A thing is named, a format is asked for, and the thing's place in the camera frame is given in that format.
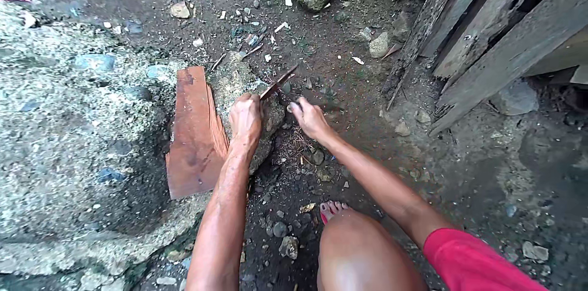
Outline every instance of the red shorts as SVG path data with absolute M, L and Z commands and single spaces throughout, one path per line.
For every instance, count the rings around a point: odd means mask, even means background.
M 486 243 L 459 230 L 432 232 L 423 253 L 451 291 L 547 291 Z

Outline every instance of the reddish wooden board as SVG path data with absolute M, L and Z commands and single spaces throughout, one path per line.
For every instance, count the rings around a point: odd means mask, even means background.
M 176 92 L 173 142 L 165 157 L 172 199 L 212 190 L 229 147 L 204 68 L 179 70 Z

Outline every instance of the leg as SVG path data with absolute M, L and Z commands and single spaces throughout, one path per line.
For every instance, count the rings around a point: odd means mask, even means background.
M 319 291 L 427 290 L 406 252 L 380 224 L 347 204 L 320 204 Z

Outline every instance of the dirt ground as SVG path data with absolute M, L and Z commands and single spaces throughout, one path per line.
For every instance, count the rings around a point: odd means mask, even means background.
M 169 7 L 180 1 L 193 3 L 196 16 L 171 17 Z M 114 34 L 122 42 L 163 47 L 207 68 L 224 52 L 239 47 L 232 31 L 243 23 L 235 10 L 250 8 L 249 22 L 260 22 L 254 31 L 267 26 L 267 36 L 274 35 L 277 41 L 272 49 L 266 37 L 261 50 L 247 57 L 254 73 L 269 82 L 300 65 L 290 80 L 291 90 L 280 93 L 284 106 L 305 96 L 323 107 L 335 130 L 351 144 L 397 172 L 456 225 L 484 239 L 541 284 L 552 290 L 588 289 L 588 137 L 583 125 L 565 122 L 571 112 L 556 108 L 547 96 L 542 96 L 539 112 L 522 116 L 505 117 L 481 104 L 450 130 L 428 137 L 430 123 L 416 122 L 415 115 L 419 109 L 432 116 L 435 111 L 441 84 L 431 77 L 430 61 L 419 61 L 386 112 L 380 88 L 393 56 L 372 59 L 367 43 L 357 39 L 366 26 L 376 35 L 389 31 L 403 10 L 416 16 L 424 0 L 332 0 L 318 14 L 296 2 L 293 7 L 283 0 L 260 2 L 260 9 L 254 8 L 254 0 L 35 0 L 31 6 L 55 19 L 120 24 L 130 29 Z M 223 10 L 227 19 L 221 20 Z M 283 22 L 291 30 L 274 33 Z M 197 38 L 204 41 L 202 47 L 193 46 Z M 248 50 L 245 43 L 242 49 Z M 270 62 L 265 62 L 265 54 L 272 55 Z M 411 135 L 394 132 L 400 120 L 407 122 Z M 304 214 L 299 209 L 330 199 L 345 201 L 381 221 L 409 252 L 429 287 L 447 289 L 420 250 L 336 157 L 305 137 L 291 114 L 286 114 L 276 135 L 274 152 L 252 176 L 241 289 L 316 289 L 323 226 L 317 208 Z M 268 224 L 278 221 L 290 226 L 289 235 L 299 240 L 296 260 L 281 257 L 282 239 L 266 232 Z M 548 261 L 524 257 L 525 241 L 548 248 Z M 170 262 L 168 253 L 153 258 L 134 289 L 178 290 L 187 262 Z M 176 283 L 158 285 L 157 278 L 164 276 Z

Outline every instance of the person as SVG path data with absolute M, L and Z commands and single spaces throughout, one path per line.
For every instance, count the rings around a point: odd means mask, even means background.
M 451 291 L 543 290 L 491 247 L 457 230 L 400 178 L 346 143 L 320 107 L 305 98 L 290 104 L 306 135 L 344 164 L 384 211 L 423 251 Z M 249 163 L 261 134 L 258 95 L 236 100 L 229 117 L 233 138 L 202 217 L 187 274 L 187 290 L 238 290 Z M 345 203 L 320 204 L 317 287 L 333 290 L 427 290 L 401 246 L 372 218 Z

